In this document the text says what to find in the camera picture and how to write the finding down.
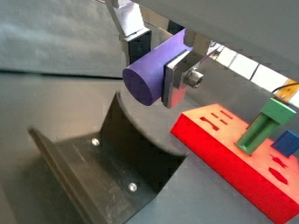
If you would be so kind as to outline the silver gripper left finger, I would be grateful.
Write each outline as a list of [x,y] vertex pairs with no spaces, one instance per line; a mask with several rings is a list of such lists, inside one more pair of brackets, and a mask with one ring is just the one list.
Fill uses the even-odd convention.
[[106,0],[106,5],[119,31],[126,64],[131,65],[151,52],[152,32],[146,27],[138,3],[132,0]]

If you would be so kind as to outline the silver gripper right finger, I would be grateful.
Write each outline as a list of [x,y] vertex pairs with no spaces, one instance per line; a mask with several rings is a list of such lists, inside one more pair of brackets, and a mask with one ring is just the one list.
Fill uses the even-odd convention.
[[166,63],[162,102],[168,109],[183,100],[187,87],[198,88],[202,84],[200,64],[216,52],[216,50],[208,52],[210,48],[211,43],[186,49]]

